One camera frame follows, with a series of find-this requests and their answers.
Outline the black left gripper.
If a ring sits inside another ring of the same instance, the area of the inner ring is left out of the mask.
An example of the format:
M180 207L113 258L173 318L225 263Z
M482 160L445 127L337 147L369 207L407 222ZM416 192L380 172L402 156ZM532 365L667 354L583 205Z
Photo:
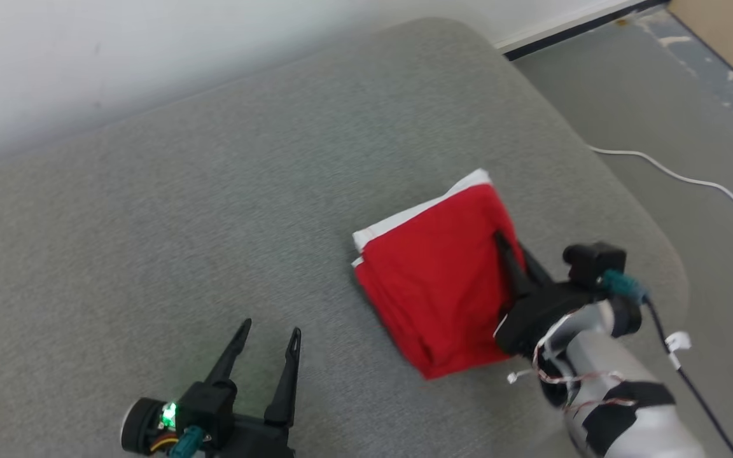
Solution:
M237 357L245 348L251 328L252 319L245 319L207 374L205 383L209 385L232 383L230 375ZM296 450L288 445L288 438L296 414L300 351L302 351L302 330L296 327L289 339L283 371L273 400L265 409L264 419L236 413L234 430L224 446L216 450L204 449L205 457L296 456Z

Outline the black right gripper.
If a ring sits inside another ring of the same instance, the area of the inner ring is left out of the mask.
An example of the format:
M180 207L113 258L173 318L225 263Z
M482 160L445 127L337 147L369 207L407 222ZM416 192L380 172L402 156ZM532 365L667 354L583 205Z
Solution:
M494 241L513 300L494 332L494 341L507 356L530 356L537 342L562 316L603 299L602 290L555 283L524 246L520 246L524 259L521 267L503 233L495 232Z

